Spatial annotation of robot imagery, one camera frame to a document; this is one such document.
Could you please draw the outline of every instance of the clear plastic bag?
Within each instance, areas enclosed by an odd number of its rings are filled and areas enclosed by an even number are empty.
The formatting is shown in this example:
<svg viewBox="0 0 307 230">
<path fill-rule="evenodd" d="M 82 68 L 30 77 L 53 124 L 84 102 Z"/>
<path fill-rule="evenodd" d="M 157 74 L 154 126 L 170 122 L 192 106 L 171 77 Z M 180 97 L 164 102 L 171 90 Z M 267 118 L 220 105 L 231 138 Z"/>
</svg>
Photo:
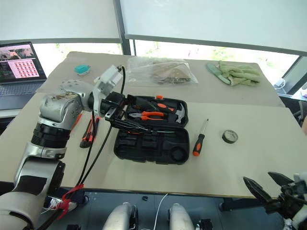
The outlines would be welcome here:
<svg viewBox="0 0 307 230">
<path fill-rule="evenodd" d="M 128 84 L 134 86 L 172 86 L 198 83 L 183 59 L 131 57 L 127 66 Z"/>
</svg>

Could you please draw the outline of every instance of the teal object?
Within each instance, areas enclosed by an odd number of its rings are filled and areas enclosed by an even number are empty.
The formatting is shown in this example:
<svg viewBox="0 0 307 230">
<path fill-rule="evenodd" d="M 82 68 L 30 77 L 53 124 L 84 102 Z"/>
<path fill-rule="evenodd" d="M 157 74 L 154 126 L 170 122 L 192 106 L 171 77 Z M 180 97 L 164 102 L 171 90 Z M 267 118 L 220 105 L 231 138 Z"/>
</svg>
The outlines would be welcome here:
<svg viewBox="0 0 307 230">
<path fill-rule="evenodd" d="M 78 65 L 75 67 L 74 71 L 78 75 L 82 76 L 87 74 L 90 71 L 90 66 L 89 65 Z"/>
<path fill-rule="evenodd" d="M 222 71 L 219 68 L 217 68 L 214 64 L 208 63 L 207 64 L 207 70 L 210 73 L 213 73 L 216 77 L 218 77 L 218 79 L 220 79 L 225 84 L 229 85 L 231 83 L 231 81 L 229 79 L 227 79 L 226 77 L 224 77 Z"/>
</svg>

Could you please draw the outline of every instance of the orange-handled pliers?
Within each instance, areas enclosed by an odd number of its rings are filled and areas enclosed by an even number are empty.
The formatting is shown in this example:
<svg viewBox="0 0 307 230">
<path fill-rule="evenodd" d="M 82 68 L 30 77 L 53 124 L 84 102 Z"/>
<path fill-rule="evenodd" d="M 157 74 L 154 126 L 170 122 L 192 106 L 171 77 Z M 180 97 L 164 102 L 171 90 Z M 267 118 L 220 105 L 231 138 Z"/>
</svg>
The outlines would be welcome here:
<svg viewBox="0 0 307 230">
<path fill-rule="evenodd" d="M 161 116 L 163 117 L 164 116 L 164 113 L 161 113 L 161 112 L 142 112 L 141 114 L 140 113 L 134 113 L 134 114 L 129 114 L 129 116 L 132 116 L 132 117 L 139 117 L 141 118 L 142 121 L 146 121 L 146 120 L 163 120 L 161 118 L 150 118 L 149 116 Z"/>
</svg>

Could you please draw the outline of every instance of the window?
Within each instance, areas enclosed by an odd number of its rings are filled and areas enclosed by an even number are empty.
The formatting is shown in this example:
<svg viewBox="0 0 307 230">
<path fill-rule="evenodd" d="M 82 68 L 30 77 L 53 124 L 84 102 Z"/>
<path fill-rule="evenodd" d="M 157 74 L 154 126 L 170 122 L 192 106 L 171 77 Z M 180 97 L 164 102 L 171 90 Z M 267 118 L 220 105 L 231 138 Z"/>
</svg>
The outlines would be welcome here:
<svg viewBox="0 0 307 230">
<path fill-rule="evenodd" d="M 33 46 L 47 77 L 71 51 L 122 54 L 121 45 L 114 43 L 48 43 Z"/>
<path fill-rule="evenodd" d="M 135 46 L 138 56 L 255 62 L 258 63 L 272 85 L 287 72 L 299 57 L 298 55 L 260 50 L 141 40 L 135 40 Z"/>
</svg>

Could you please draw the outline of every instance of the laptop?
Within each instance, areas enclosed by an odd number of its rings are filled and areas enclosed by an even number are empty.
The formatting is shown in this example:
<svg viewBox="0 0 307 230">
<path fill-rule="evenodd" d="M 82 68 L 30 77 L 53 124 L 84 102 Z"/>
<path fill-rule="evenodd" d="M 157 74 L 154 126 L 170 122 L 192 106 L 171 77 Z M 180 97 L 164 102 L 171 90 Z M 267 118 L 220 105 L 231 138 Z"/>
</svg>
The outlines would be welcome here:
<svg viewBox="0 0 307 230">
<path fill-rule="evenodd" d="M 31 42 L 0 45 L 0 110 L 23 108 L 46 79 Z"/>
</svg>

